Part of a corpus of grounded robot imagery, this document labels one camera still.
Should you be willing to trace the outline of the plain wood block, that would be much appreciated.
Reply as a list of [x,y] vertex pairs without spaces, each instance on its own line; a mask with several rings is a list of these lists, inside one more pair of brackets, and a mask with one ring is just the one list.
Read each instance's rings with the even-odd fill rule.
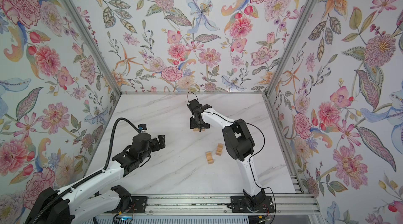
[[202,131],[205,131],[205,128],[194,128],[193,131],[194,132],[202,132]]

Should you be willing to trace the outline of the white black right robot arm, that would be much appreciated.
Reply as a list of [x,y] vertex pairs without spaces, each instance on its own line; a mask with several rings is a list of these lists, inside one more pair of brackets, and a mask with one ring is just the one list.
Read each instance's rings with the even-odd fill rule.
[[259,185],[254,164],[255,141],[243,119],[230,119],[210,105],[202,105],[198,100],[188,101],[192,117],[190,128],[202,131],[211,126],[221,128],[224,146],[230,157],[238,164],[243,181],[243,199],[240,207],[250,212],[257,212],[266,199],[265,189]]

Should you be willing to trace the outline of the wood arch block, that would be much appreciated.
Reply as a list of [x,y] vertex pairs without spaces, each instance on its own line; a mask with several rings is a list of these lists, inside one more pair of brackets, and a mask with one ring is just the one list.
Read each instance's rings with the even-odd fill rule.
[[208,164],[213,164],[214,163],[214,159],[213,159],[213,156],[212,156],[211,152],[206,152],[206,159],[207,159]]
[[217,155],[217,156],[221,156],[221,155],[222,155],[223,147],[224,147],[223,144],[218,144],[218,145],[217,145],[217,148],[216,148],[216,155]]

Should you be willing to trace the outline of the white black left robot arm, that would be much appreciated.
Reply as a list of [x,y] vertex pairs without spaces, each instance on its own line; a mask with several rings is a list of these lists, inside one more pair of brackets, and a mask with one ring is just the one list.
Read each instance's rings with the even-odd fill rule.
[[114,182],[140,168],[151,153],[165,148],[165,136],[140,133],[132,144],[112,158],[107,168],[58,190],[40,193],[26,219],[27,224],[81,224],[99,214],[124,212],[133,205],[131,194]]

